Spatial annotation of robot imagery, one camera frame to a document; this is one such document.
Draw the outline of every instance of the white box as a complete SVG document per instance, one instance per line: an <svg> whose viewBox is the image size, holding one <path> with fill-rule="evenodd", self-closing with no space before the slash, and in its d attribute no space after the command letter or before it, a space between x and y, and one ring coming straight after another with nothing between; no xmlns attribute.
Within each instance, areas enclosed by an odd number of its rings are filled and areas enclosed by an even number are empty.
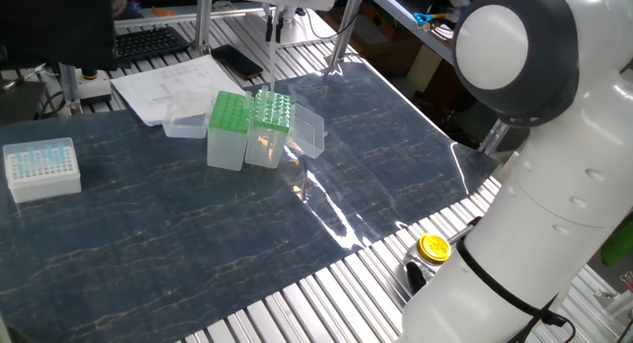
<svg viewBox="0 0 633 343"><path fill-rule="evenodd" d="M253 98L221 91L209 122L207 165L239 171L244 162Z"/></svg>
<svg viewBox="0 0 633 343"><path fill-rule="evenodd" d="M246 147L247 164L276 169L279 166L288 134L273 129L251 128Z"/></svg>
<svg viewBox="0 0 633 343"><path fill-rule="evenodd" d="M4 169L16 204L81 192L71 138L4 146Z"/></svg>
<svg viewBox="0 0 633 343"><path fill-rule="evenodd" d="M207 165L234 171L241 170L247 142L247 134L209 129Z"/></svg>
<svg viewBox="0 0 633 343"><path fill-rule="evenodd" d="M209 91L177 91L162 122L165 135L204 138L214 102L215 95Z"/></svg>

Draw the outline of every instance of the yellow cap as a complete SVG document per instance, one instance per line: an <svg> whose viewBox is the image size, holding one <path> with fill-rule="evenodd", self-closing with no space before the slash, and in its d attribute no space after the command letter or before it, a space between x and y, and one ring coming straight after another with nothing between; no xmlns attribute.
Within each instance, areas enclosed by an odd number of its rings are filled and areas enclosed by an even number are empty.
<svg viewBox="0 0 633 343"><path fill-rule="evenodd" d="M441 236L425 233L417 241L417 252L422 258L441 264L450 258L452 249Z"/></svg>

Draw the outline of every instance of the workbench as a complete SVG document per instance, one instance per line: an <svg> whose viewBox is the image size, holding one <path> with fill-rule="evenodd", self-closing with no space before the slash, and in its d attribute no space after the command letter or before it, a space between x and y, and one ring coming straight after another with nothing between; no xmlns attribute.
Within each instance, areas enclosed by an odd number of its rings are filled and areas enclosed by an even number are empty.
<svg viewBox="0 0 633 343"><path fill-rule="evenodd" d="M263 31L245 13L214 15L212 46L230 43L267 69ZM167 25L191 40L194 20L130 21L117 32ZM84 108L99 115L4 128L2 144L72 136L83 185L21 206L2 185L8 324L42 343L393 341L410 298L407 247L482 215L499 189L488 178L496 165L450 140L362 59L323 78L332 49L280 50L278 79L308 76L279 90L303 96L329 134L319 159L289 151L277 171L209 168L203 140L165 138L116 93ZM110 76L191 57L153 57ZM269 80L232 77L245 88ZM611 341L621 329L593 308L598 289L608 287L585 268L564 303L578 342ZM539 328L530 342L566 336Z"/></svg>

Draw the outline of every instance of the clear plastic sheet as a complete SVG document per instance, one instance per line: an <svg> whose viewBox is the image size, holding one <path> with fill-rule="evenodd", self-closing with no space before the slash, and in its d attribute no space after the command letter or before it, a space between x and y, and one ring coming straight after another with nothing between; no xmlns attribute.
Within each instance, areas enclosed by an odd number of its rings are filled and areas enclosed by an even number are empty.
<svg viewBox="0 0 633 343"><path fill-rule="evenodd" d="M35 342L174 342L465 198L495 163L362 64L278 81L325 151L276 170L207 166L205 139L130 112L3 128L70 136L82 193L16 206L0 187L0 309Z"/></svg>

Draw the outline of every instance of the blue tubes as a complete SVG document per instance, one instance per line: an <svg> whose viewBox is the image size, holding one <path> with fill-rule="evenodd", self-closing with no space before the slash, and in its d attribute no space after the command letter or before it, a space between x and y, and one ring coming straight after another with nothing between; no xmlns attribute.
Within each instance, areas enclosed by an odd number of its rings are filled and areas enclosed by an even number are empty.
<svg viewBox="0 0 633 343"><path fill-rule="evenodd" d="M29 146L28 150L29 150L29 161L35 164L36 154L33 152L33 148L31 146Z"/></svg>
<svg viewBox="0 0 633 343"><path fill-rule="evenodd" d="M61 157L61 160L65 160L66 155L63 153L63 144L62 143L58 143L57 144L57 150L59 151L59 156Z"/></svg>
<svg viewBox="0 0 633 343"><path fill-rule="evenodd" d="M54 155L52 154L52 147L50 145L46 146L46 157L50 160L54 159Z"/></svg>

